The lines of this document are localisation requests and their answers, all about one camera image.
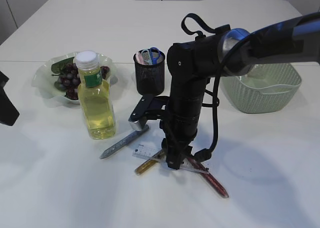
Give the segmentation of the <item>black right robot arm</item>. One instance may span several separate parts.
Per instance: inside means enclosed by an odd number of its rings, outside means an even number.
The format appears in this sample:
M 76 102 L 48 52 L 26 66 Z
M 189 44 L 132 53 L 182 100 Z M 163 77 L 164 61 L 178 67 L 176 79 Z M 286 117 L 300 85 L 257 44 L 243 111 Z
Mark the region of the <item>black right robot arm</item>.
M 174 43 L 167 52 L 171 74 L 170 94 L 163 120 L 165 140 L 162 148 L 167 165 L 180 168 L 185 158 L 197 162 L 209 160 L 218 141 L 218 88 L 221 77 L 246 75 L 254 65 L 319 62 L 320 14 L 318 12 L 275 23 L 254 32 L 223 25 L 209 27 L 197 14 L 200 30 L 182 29 L 195 40 Z M 198 131 L 204 94 L 214 78 L 212 96 L 213 139 L 209 148 L 192 153 L 190 143 Z

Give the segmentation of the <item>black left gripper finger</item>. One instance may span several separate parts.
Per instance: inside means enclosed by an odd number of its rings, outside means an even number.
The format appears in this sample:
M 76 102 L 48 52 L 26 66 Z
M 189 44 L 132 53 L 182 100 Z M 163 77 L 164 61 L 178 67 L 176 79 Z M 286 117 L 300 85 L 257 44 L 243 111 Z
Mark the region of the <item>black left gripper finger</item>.
M 19 111 L 8 98 L 4 87 L 9 78 L 0 72 L 0 123 L 7 126 L 13 126 L 20 116 Z

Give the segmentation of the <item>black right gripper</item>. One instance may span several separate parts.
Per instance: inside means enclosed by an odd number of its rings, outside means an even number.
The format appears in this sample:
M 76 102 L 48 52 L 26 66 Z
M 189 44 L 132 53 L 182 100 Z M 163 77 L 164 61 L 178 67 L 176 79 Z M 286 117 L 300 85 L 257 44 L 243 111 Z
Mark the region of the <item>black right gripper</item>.
M 192 154 L 193 147 L 190 143 L 198 132 L 198 117 L 174 117 L 160 120 L 159 127 L 163 130 L 165 138 L 161 148 L 166 155 L 167 166 L 173 170 L 179 170 L 184 159 L 195 159 Z

